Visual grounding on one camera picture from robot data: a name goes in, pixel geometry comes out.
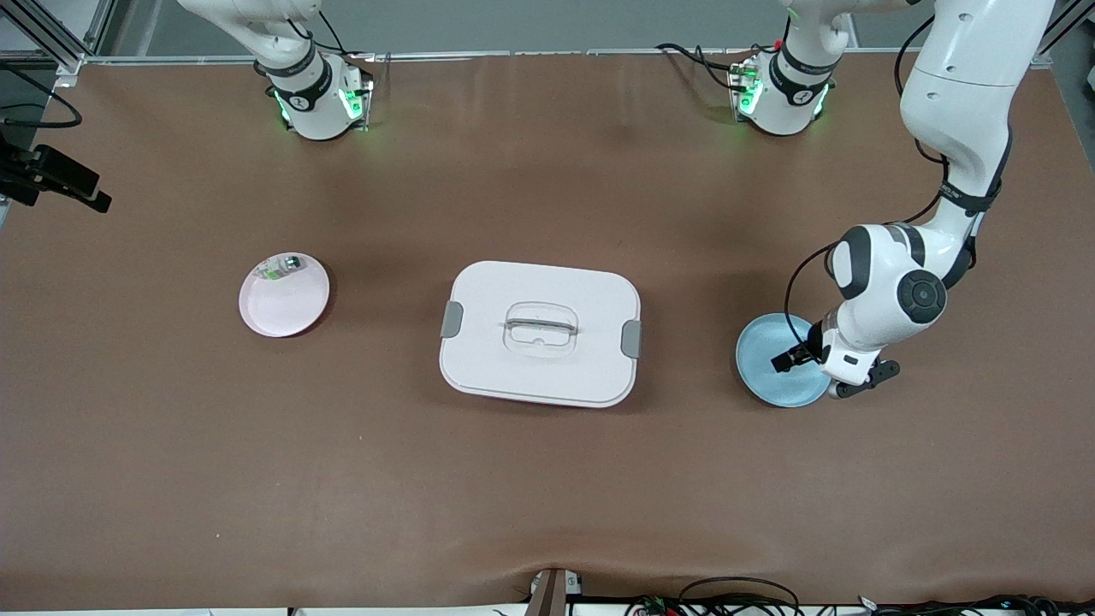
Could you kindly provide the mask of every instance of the green led light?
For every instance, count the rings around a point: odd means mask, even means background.
[[[345,90],[339,90],[338,94],[342,97],[343,105],[346,107],[346,113],[349,114],[350,119],[357,119],[361,117],[361,103],[358,102],[358,96],[356,92],[346,92]]]
[[[825,104],[825,95],[829,93],[829,85],[826,85],[818,95],[818,104],[814,107],[814,117],[821,113],[821,105]]]
[[[285,108],[285,101],[281,100],[281,94],[274,92],[274,100],[277,101],[277,106],[281,109],[281,118],[285,119],[287,124],[291,124],[292,120],[289,119],[289,112]]]
[[[763,90],[763,85],[764,84],[761,82],[761,80],[757,79],[752,82],[752,85],[750,85],[749,89],[741,94],[741,105],[740,105],[741,113],[749,115],[753,112],[754,108],[757,108],[757,98],[760,97],[760,93],[761,90]]]

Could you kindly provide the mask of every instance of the plate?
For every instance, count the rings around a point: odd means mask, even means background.
[[[810,324],[792,315],[791,323],[798,336],[806,340]],[[777,373],[772,368],[772,358],[786,353],[798,345],[787,328],[783,313],[758,317],[746,326],[738,337],[735,353],[741,381],[758,398],[775,407],[805,407],[825,395],[830,379],[821,374],[816,362]]]
[[[270,258],[300,257],[300,269],[278,279],[260,278],[247,271],[240,287],[240,316],[257,334],[285,338],[308,329],[327,306],[331,278],[323,264],[302,252],[283,252]],[[265,261],[255,263],[255,267]]]

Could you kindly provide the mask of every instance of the black strap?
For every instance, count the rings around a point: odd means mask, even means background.
[[[772,77],[772,84],[775,89],[783,92],[787,96],[787,104],[800,107],[810,104],[818,94],[825,90],[828,85],[828,80],[821,81],[820,83],[815,83],[812,85],[803,85],[796,81],[792,81],[786,74],[780,70],[780,59],[772,58],[769,62],[769,74]]]
[[[996,200],[1003,181],[1000,177],[992,183],[989,194],[983,197],[966,194],[950,182],[940,184],[940,196],[966,210],[966,216],[972,218],[978,213],[983,213],[992,207],[992,201]]]
[[[278,93],[278,97],[285,102],[285,104],[297,111],[312,111],[315,108],[315,101],[320,100],[320,96],[327,93],[331,89],[331,82],[334,79],[334,71],[331,70],[331,63],[326,60],[323,61],[323,73],[320,79],[304,88],[303,90],[297,90],[296,92],[290,92],[289,90],[283,90],[280,88],[275,88]]]
[[[828,66],[808,65],[791,55],[791,49],[787,48],[786,42],[784,42],[783,47],[780,48],[780,54],[783,56],[783,59],[787,61],[787,65],[791,66],[791,68],[797,70],[798,72],[805,72],[806,74],[828,74],[832,72],[832,69],[837,68],[837,65],[840,63],[840,60],[838,59]]]
[[[270,68],[268,66],[263,66],[255,60],[256,66],[261,66],[263,71],[269,77],[292,77],[293,74],[300,74],[308,69],[308,65],[312,63],[312,59],[315,57],[315,40],[309,40],[308,53],[301,60],[290,67],[286,68]]]

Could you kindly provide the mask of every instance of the table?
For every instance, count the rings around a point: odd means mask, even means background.
[[[548,566],[587,593],[753,574],[809,603],[1087,598],[1093,177],[1048,72],[1017,94],[980,263],[886,353],[899,379],[779,410],[731,370],[806,254],[935,189],[892,59],[850,55],[788,138],[658,56],[380,67],[371,129],[332,142],[281,130],[246,66],[85,68],[85,124],[41,138],[112,210],[45,197],[0,240],[0,607],[506,602]],[[237,292],[284,249],[335,298],[263,339]],[[445,301],[486,258],[631,279],[631,397],[449,388]],[[837,301],[811,266],[793,311]]]

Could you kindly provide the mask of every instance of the gray latch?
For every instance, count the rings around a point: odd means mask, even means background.
[[[441,319],[441,338],[456,338],[460,334],[460,325],[464,321],[464,306],[459,301],[445,304],[445,318]]]
[[[637,360],[643,350],[643,324],[636,321],[623,325],[620,335],[620,351],[632,360]]]

